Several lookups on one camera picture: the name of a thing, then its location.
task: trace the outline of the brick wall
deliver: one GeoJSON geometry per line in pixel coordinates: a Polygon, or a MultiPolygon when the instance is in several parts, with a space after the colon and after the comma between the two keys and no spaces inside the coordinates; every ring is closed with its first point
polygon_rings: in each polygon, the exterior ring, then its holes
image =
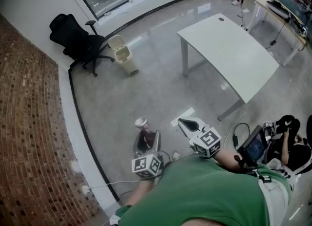
{"type": "Polygon", "coordinates": [[[74,159],[57,64],[0,16],[0,225],[76,226],[101,213],[74,159]]]}

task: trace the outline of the screen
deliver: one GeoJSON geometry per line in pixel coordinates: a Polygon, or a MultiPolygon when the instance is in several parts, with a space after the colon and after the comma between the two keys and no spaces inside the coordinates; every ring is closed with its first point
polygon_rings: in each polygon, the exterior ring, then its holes
{"type": "Polygon", "coordinates": [[[261,140],[261,134],[258,133],[257,136],[252,140],[252,142],[247,146],[246,151],[248,155],[254,160],[257,161],[264,152],[264,145],[261,140]]]}

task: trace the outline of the electrical socket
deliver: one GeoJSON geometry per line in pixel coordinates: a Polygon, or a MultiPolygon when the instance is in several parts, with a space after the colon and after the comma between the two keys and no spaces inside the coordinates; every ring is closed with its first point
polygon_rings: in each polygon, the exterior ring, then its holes
{"type": "Polygon", "coordinates": [[[88,185],[81,186],[82,192],[86,195],[90,192],[90,187],[88,185]]]}

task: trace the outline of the white desk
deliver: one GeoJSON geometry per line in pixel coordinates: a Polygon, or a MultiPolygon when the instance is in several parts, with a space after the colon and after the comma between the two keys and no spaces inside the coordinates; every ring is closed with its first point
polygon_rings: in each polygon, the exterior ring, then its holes
{"type": "MultiPolygon", "coordinates": [[[[267,16],[268,13],[270,13],[271,15],[273,15],[277,20],[279,20],[281,22],[281,26],[285,23],[285,20],[283,18],[281,18],[279,15],[277,15],[275,12],[273,12],[269,6],[268,6],[268,3],[267,1],[271,1],[271,0],[255,0],[255,7],[254,7],[254,11],[253,11],[253,16],[251,18],[251,21],[250,23],[248,24],[248,27],[247,27],[247,30],[248,30],[248,33],[250,33],[252,27],[253,27],[253,24],[254,24],[254,21],[255,21],[255,18],[256,16],[258,15],[258,11],[259,11],[259,8],[262,7],[266,13],[265,13],[265,16],[264,16],[264,19],[263,21],[265,21],[265,18],[267,16]]],[[[299,51],[298,48],[300,47],[300,50],[301,48],[304,47],[304,45],[306,44],[306,40],[301,37],[299,34],[297,34],[289,25],[289,23],[286,23],[285,24],[285,27],[290,29],[294,36],[296,37],[296,43],[294,43],[292,45],[293,47],[293,50],[292,50],[292,53],[285,59],[285,61],[283,62],[282,66],[285,67],[290,60],[292,60],[292,58],[296,55],[296,53],[299,51]]]]}
{"type": "Polygon", "coordinates": [[[222,14],[178,32],[183,75],[188,75],[188,44],[222,75],[239,100],[218,117],[221,121],[247,103],[269,80],[278,63],[252,36],[222,14]]]}

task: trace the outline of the trash can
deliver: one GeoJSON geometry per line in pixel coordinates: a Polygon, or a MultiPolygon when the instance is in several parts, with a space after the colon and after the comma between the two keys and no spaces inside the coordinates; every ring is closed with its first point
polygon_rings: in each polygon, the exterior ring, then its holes
{"type": "Polygon", "coordinates": [[[139,72],[132,59],[132,53],[125,45],[124,40],[120,35],[115,35],[108,40],[109,46],[113,49],[115,59],[118,64],[129,74],[133,76],[139,72]]]}

